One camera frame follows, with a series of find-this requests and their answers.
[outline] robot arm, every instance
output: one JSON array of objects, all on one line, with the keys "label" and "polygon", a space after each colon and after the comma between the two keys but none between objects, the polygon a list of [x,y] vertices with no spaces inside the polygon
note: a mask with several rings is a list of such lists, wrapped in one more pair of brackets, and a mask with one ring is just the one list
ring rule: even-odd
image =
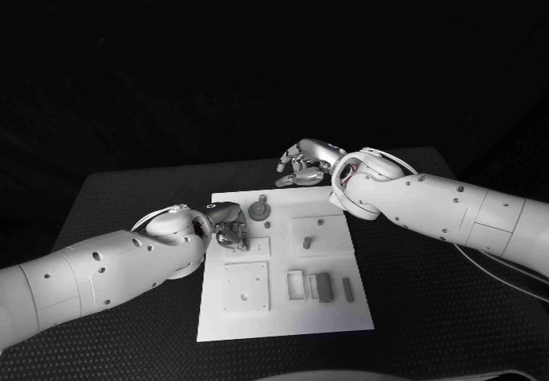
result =
[{"label": "robot arm", "polygon": [[[374,220],[383,213],[405,229],[488,252],[549,277],[549,204],[433,175],[405,176],[371,148],[347,154],[312,139],[302,139],[294,148],[285,152],[278,170],[289,160],[318,161],[319,166],[299,164],[276,186],[312,185],[330,173],[330,202],[353,216]],[[328,156],[335,150],[340,155]],[[309,173],[299,173],[304,171],[319,173],[315,182]]]},{"label": "robot arm", "polygon": [[246,250],[246,218],[233,202],[198,210],[174,206],[139,232],[108,233],[1,269],[0,353],[56,324],[187,276],[203,262],[213,233],[220,245]]}]

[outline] white platform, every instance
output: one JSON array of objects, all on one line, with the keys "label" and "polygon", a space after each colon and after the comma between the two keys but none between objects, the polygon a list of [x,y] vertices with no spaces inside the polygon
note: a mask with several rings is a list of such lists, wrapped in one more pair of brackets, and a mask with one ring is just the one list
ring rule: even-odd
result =
[{"label": "white platform", "polygon": [[[270,206],[269,218],[256,222],[246,214],[246,220],[247,237],[250,239],[268,238],[269,241],[252,240],[255,252],[246,255],[245,252],[232,252],[222,248],[213,240],[206,254],[197,341],[374,328],[357,271],[347,221],[341,210],[328,203],[330,192],[331,187],[304,187],[211,195],[211,202],[237,202],[245,214],[259,195],[266,195],[266,203]],[[322,225],[318,225],[318,219],[324,220]],[[268,229],[263,227],[266,221],[270,223]],[[311,247],[307,250],[302,249],[302,235],[312,238]],[[265,242],[269,245],[268,251],[263,247]],[[253,299],[256,305],[247,308],[246,304],[252,301],[249,297],[253,293],[260,291],[258,284],[263,281],[263,275],[253,277],[242,275],[240,286],[234,289],[224,287],[223,281],[227,282],[227,278],[223,276],[223,271],[227,271],[224,265],[234,264],[253,264],[247,267],[253,267],[250,271],[253,275],[255,271],[259,271],[259,267],[255,267],[266,264],[262,269],[268,272],[268,284],[265,284],[268,304],[263,303],[263,296]],[[305,300],[299,302],[291,301],[288,298],[288,271],[302,272]],[[321,272],[330,273],[331,277],[335,300],[330,303],[319,303],[318,300],[311,299],[309,295],[308,276]],[[353,302],[347,302],[343,278],[350,279]],[[230,313],[223,311],[227,300],[232,301]]]}]

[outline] black background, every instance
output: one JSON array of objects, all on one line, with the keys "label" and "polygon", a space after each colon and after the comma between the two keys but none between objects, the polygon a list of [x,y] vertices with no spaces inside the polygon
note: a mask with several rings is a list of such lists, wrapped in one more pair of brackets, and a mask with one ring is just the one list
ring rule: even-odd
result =
[{"label": "black background", "polygon": [[462,181],[546,200],[547,24],[501,6],[37,6],[2,28],[0,266],[49,253],[90,173],[272,158],[304,137],[433,146]]}]

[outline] robotic hand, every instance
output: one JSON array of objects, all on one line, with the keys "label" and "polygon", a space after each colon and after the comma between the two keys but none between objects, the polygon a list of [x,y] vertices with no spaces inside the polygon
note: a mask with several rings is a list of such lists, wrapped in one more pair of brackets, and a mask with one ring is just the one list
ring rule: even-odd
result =
[{"label": "robotic hand", "polygon": [[[405,175],[393,159],[410,172]],[[275,185],[314,185],[331,175],[330,202],[354,217],[389,220],[436,240],[478,249],[549,277],[549,204],[417,172],[394,156],[301,139],[279,158],[294,173]],[[318,167],[308,167],[318,162]]]},{"label": "robotic hand", "polygon": [[233,202],[171,206],[119,230],[0,270],[0,353],[56,324],[115,307],[194,272],[211,235],[246,247],[246,217]]}]

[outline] gray table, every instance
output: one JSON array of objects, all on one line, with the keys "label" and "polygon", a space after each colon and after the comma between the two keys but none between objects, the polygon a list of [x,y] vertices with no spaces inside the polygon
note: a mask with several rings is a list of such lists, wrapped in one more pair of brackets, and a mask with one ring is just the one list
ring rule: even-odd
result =
[{"label": "gray table", "polygon": [[[389,152],[419,172],[453,177],[432,148]],[[214,192],[273,188],[276,162],[96,173],[83,184],[53,250],[129,229],[165,206],[207,204]],[[491,279],[449,244],[396,227],[383,216],[376,221],[345,216],[373,331],[197,343],[200,267],[122,306],[8,348],[0,379],[249,380],[312,369],[363,369],[410,379],[514,369],[549,379],[549,317],[540,303]],[[518,275],[468,252],[526,287]]]}]

